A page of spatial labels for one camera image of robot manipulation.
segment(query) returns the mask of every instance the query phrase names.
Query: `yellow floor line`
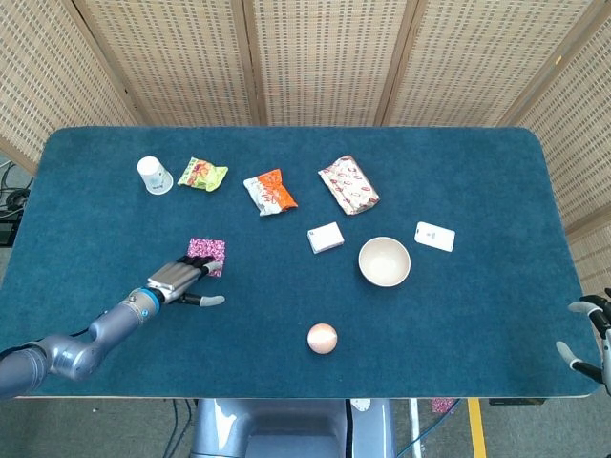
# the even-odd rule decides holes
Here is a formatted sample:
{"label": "yellow floor line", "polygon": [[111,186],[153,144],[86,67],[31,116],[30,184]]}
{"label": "yellow floor line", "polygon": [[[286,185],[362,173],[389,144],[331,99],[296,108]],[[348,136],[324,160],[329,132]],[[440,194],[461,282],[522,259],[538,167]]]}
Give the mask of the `yellow floor line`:
{"label": "yellow floor line", "polygon": [[481,410],[479,399],[469,398],[469,423],[471,424],[471,439],[474,443],[474,458],[486,458],[486,442],[484,441],[484,427],[481,423]]}

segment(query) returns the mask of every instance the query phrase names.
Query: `pink candy wrapper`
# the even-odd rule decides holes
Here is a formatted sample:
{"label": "pink candy wrapper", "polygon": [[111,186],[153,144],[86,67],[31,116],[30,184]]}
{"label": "pink candy wrapper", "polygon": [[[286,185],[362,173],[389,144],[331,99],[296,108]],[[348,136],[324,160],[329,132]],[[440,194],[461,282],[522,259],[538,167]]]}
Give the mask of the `pink candy wrapper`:
{"label": "pink candy wrapper", "polygon": [[432,413],[446,413],[452,408],[455,398],[432,398],[431,400],[431,412]]}
{"label": "pink candy wrapper", "polygon": [[[187,256],[214,256],[214,260],[217,260],[221,264],[225,264],[225,242],[224,240],[209,240],[209,239],[191,239],[189,242],[189,249],[187,250]],[[222,267],[219,270],[210,272],[210,277],[220,277],[222,273]]]}

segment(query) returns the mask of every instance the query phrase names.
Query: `orange snack bag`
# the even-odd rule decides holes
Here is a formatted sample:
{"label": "orange snack bag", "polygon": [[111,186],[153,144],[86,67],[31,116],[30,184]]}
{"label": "orange snack bag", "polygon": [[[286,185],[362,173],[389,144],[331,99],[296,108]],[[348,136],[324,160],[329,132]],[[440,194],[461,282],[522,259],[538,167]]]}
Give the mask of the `orange snack bag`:
{"label": "orange snack bag", "polygon": [[283,186],[283,176],[280,169],[272,170],[258,177],[245,179],[244,186],[257,208],[259,208],[259,216],[261,217],[297,207],[297,202]]}

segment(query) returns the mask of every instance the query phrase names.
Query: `white card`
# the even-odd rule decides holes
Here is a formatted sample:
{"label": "white card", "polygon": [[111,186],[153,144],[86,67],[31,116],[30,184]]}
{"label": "white card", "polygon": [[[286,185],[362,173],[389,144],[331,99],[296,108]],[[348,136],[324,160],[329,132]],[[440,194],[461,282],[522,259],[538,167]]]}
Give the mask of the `white card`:
{"label": "white card", "polygon": [[452,252],[454,248],[454,235],[455,232],[450,229],[444,229],[443,227],[420,221],[416,226],[416,235],[413,239],[423,245]]}

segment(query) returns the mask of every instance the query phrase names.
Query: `white ceramic bowl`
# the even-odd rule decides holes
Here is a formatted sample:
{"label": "white ceramic bowl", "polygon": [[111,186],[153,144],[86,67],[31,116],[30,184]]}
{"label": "white ceramic bowl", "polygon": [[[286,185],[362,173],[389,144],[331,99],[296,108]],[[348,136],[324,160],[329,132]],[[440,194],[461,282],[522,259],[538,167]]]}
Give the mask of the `white ceramic bowl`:
{"label": "white ceramic bowl", "polygon": [[376,237],[361,248],[359,268],[377,286],[396,286],[410,273],[410,253],[398,240]]}

